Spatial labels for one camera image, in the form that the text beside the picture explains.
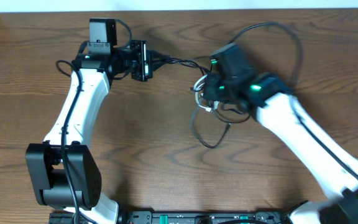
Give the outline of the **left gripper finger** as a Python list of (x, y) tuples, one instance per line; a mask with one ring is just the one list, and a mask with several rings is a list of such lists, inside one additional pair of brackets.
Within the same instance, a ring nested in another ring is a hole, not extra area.
[(153, 62), (152, 63), (152, 71), (155, 72), (157, 71), (160, 67), (170, 64), (170, 62), (166, 62), (166, 61), (157, 61), (157, 62)]
[(151, 50), (150, 51), (150, 58), (153, 60), (153, 61), (161, 61), (161, 60), (168, 60), (170, 58), (169, 55), (165, 55), (165, 54), (162, 54), (156, 50)]

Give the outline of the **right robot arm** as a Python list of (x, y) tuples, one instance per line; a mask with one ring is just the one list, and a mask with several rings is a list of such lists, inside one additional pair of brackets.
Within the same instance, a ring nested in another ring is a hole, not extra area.
[(311, 172), (326, 196), (284, 214), (284, 223), (358, 223), (358, 159), (346, 152), (302, 107), (276, 74), (258, 74), (234, 43), (209, 56), (216, 73), (204, 84), (207, 100), (229, 103), (281, 139)]

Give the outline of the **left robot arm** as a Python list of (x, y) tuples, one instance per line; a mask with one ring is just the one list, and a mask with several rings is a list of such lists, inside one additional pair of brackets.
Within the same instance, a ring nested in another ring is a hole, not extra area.
[(102, 102), (115, 80), (153, 77), (156, 54), (144, 40), (117, 44), (120, 19), (91, 18), (71, 68), (70, 89), (61, 112), (40, 144), (29, 144), (25, 159), (38, 204), (71, 213), (69, 223), (117, 223), (119, 205), (102, 193), (101, 173), (90, 141)]

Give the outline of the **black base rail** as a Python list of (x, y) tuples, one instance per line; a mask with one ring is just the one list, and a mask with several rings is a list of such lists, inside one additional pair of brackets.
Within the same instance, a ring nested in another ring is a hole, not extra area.
[(152, 210), (119, 212), (117, 224), (217, 224), (239, 220), (241, 223), (285, 224), (282, 212), (155, 212)]

